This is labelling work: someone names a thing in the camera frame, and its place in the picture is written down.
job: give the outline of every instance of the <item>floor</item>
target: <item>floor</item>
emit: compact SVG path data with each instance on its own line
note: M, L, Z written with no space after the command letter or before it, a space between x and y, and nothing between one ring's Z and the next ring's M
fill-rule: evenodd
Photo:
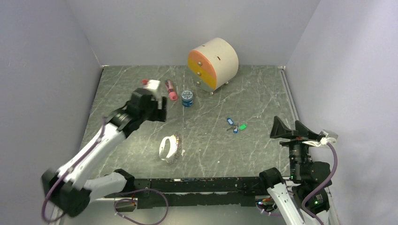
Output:
M288 150L269 138L273 117L293 124L291 105L280 73L274 66L240 66L238 74L210 95L191 78L186 66L105 67L83 138L86 145L101 125L101 116L124 105L142 79L170 79L177 93L191 90L194 103L184 107L180 98L168 101L167 122L142 124L93 172L97 178L122 168L136 178L193 178L258 176L278 168L289 175ZM246 123L237 134L226 131L226 121ZM179 134L183 155L169 165L159 158L163 137Z

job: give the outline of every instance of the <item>gray wall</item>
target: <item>gray wall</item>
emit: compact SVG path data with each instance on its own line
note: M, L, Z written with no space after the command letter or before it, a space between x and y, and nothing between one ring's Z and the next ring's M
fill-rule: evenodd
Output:
M0 224L44 224L40 176L79 149L102 69L63 0L2 1L0 21Z
M215 37L240 64L286 65L319 0L67 0L103 65L185 65Z
M321 0L287 64L301 120L340 135L331 190L345 225L398 220L397 12L395 0Z

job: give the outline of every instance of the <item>pink cap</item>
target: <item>pink cap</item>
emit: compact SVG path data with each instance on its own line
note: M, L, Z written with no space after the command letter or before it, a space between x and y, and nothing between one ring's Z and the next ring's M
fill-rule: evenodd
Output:
M177 93L176 93L175 91L170 92L170 93L168 94L168 97L169 97L171 100L176 101L176 100L177 100Z

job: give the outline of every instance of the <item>green key tag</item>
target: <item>green key tag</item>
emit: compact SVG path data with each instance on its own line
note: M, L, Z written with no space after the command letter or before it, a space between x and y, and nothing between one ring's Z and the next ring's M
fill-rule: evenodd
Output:
M239 130L244 130L244 129L246 129L246 127L247 127L247 124L244 123L239 126Z

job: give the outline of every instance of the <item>white ring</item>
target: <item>white ring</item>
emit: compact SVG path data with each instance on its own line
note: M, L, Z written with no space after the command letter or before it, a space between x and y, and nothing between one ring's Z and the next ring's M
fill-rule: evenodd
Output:
M168 150L168 154L166 155L166 157L163 158L162 154L164 152L164 146L166 144L166 140L170 141L170 149ZM166 161L167 163L173 163L177 153L177 147L178 143L175 135L172 135L170 137L164 137L159 147L159 157L161 158L161 160Z

